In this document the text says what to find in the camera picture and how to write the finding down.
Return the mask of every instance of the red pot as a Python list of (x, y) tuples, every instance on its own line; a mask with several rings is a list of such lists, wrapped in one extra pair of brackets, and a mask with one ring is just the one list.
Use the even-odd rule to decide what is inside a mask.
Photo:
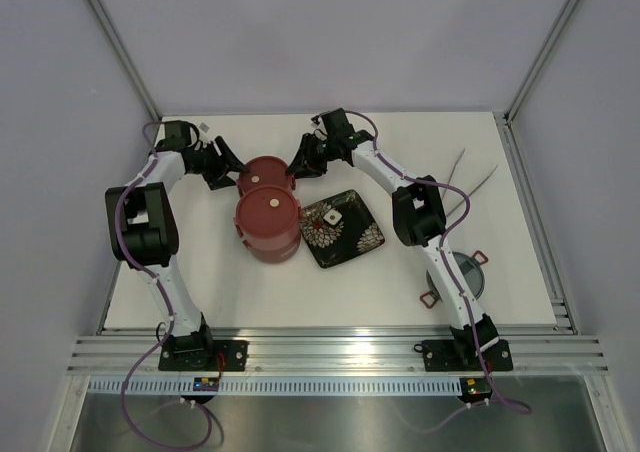
[(263, 262), (283, 262), (300, 245), (300, 202), (284, 187), (263, 185), (238, 202), (234, 223), (242, 243)]
[(249, 172), (243, 172), (238, 177), (236, 185), (240, 196), (263, 185), (277, 185), (292, 191), (296, 188), (296, 180), (293, 175), (286, 175), (287, 164), (278, 157), (256, 157), (247, 162)]

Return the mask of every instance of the gray wall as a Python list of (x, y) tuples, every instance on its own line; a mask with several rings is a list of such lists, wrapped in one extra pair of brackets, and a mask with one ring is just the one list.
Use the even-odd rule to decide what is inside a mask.
[(587, 333), (640, 443), (640, 1), (585, 0), (516, 118)]
[(113, 269), (103, 194), (145, 113), (83, 0), (0, 0), (2, 450), (33, 451)]
[(104, 0), (165, 113), (504, 110), (564, 0)]

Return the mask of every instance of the black tray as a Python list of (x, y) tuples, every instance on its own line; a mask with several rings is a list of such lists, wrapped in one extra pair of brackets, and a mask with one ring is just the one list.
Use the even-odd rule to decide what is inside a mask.
[[(335, 225), (323, 217), (331, 209), (342, 214)], [(323, 269), (342, 264), (384, 244), (384, 235), (355, 190), (347, 190), (302, 209), (302, 237)]]

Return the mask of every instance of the floral pattern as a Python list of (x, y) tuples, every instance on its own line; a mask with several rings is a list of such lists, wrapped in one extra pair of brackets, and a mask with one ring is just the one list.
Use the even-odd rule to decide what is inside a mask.
[(358, 240), (358, 252), (364, 254), (384, 243), (384, 236), (375, 222), (362, 233)]
[(323, 217), (330, 210), (331, 206), (329, 204), (318, 202), (311, 207), (303, 209), (302, 217), (300, 218), (300, 229), (304, 240), (321, 249), (338, 240), (344, 228), (344, 221), (335, 226), (331, 226), (324, 221)]

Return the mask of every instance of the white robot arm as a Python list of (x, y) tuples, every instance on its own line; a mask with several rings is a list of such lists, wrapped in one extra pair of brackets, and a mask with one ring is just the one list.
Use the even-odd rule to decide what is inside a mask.
[[(296, 178), (319, 177), (327, 172), (328, 162), (343, 160), (369, 175), (391, 196), (396, 235), (424, 260), (451, 325), (453, 349), (462, 363), (475, 363), (477, 366), (478, 350), (475, 347), (474, 333), (478, 335), (480, 352), (492, 349), (492, 353), (496, 353), (499, 348), (494, 346), (499, 343), (500, 347), (508, 347), (505, 341), (500, 340), (491, 318), (471, 293), (453, 258), (448, 241), (442, 240), (446, 231), (442, 200), (437, 187), (428, 185), (435, 184), (435, 180), (432, 177), (415, 180), (420, 176), (406, 170), (376, 149), (371, 134), (364, 130), (356, 131), (343, 109), (320, 114), (312, 120), (319, 125), (319, 119), (324, 127), (324, 138), (304, 134), (287, 173)], [(443, 262), (442, 253), (451, 258), (447, 261), (448, 268)]]
[[(402, 176), (398, 175), (377, 158), (378, 153), (380, 152), (376, 152), (374, 150), (372, 141), (363, 142), (352, 152), (354, 167), (360, 169), (375, 180), (390, 196), (393, 195), (399, 187), (406, 188), (413, 185), (411, 182), (404, 179), (404, 177), (418, 177), (418, 175), (400, 166), (385, 154), (387, 161), (391, 162), (396, 169), (402, 171)], [(412, 248), (424, 260), (427, 271), (429, 272), (429, 275), (431, 275), (436, 289), (440, 292), (440, 297), (445, 307), (449, 323), (453, 328), (463, 330), (465, 326), (470, 325), (469, 313), (465, 307), (462, 295), (453, 282), (451, 275), (442, 263), (442, 257), (439, 252), (440, 239), (441, 235), (436, 235), (428, 240), (426, 246), (414, 245)], [(447, 254), (451, 254), (448, 240), (445, 240), (443, 248)], [(478, 320), (481, 319), (484, 315), (484, 311), (469, 290), (469, 286), (464, 280), (464, 276), (462, 275), (460, 268), (453, 259), (451, 260), (450, 265), (456, 274), (458, 282), (465, 288), (464, 295), (471, 303), (473, 316), (477, 317)]]
[[(202, 175), (209, 188), (216, 190), (235, 185), (227, 177), (229, 172), (246, 172), (248, 169), (221, 137), (216, 138), (215, 145), (203, 144), (193, 124), (172, 121), (164, 125), (165, 138), (158, 143), (154, 156), (149, 157), (143, 172), (126, 186), (107, 190), (107, 217), (114, 255), (119, 260), (132, 257), (146, 269), (133, 267), (127, 260), (149, 285), (164, 315), (165, 324), (173, 321), (172, 333), (163, 341), (164, 361), (161, 359), (160, 369), (196, 370), (210, 366), (211, 358), (218, 351), (215, 350), (216, 344), (203, 314), (191, 300), (178, 267), (178, 230), (168, 193), (185, 174)], [(192, 140), (192, 130), (196, 132), (195, 142)], [(135, 188), (128, 192), (119, 217), (116, 217), (117, 203), (134, 181)], [(118, 234), (127, 254), (122, 250)], [(171, 316), (167, 301), (173, 309)], [(223, 347), (227, 349), (225, 352), (229, 352), (230, 346), (241, 347), (243, 344), (224, 344)]]

